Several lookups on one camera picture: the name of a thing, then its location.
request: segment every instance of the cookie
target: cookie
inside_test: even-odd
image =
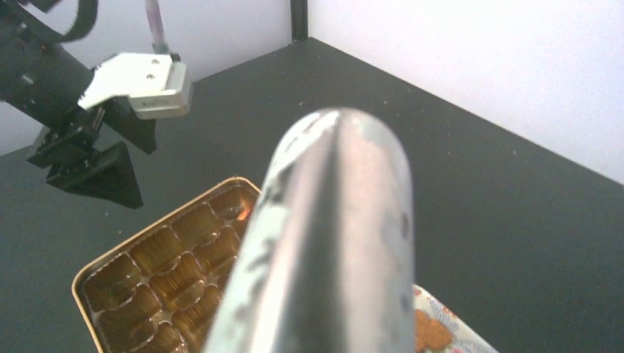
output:
[[[450,331],[438,320],[432,320],[422,310],[414,311],[414,346],[416,353],[423,353],[429,348],[441,351],[453,340]]]
[[[429,316],[422,310],[414,311],[414,326],[416,332],[414,333],[414,346],[416,347],[416,353],[422,353],[427,348],[427,341],[425,339],[425,327],[429,322]]]
[[[453,336],[442,322],[430,320],[425,327],[425,340],[432,351],[440,351],[450,344]]]

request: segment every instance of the white mounting plate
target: white mounting plate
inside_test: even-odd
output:
[[[165,89],[173,60],[169,55],[121,53],[104,61],[78,105],[89,109],[117,96]]]

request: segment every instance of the gold foil tray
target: gold foil tray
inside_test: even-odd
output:
[[[100,353],[199,353],[259,190],[230,178],[86,265],[72,291]]]

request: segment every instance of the metal cylinder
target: metal cylinder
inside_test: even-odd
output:
[[[413,352],[411,176],[396,136],[321,110],[280,141],[204,353]]]

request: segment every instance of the black table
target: black table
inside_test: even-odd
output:
[[[187,118],[130,147],[145,206],[64,194],[24,151],[0,157],[0,350],[94,352],[71,297],[85,264],[232,175],[262,182],[298,118],[382,118],[414,178],[418,283],[501,352],[624,346],[624,190],[317,40],[197,82]],[[119,137],[104,131],[102,144]]]

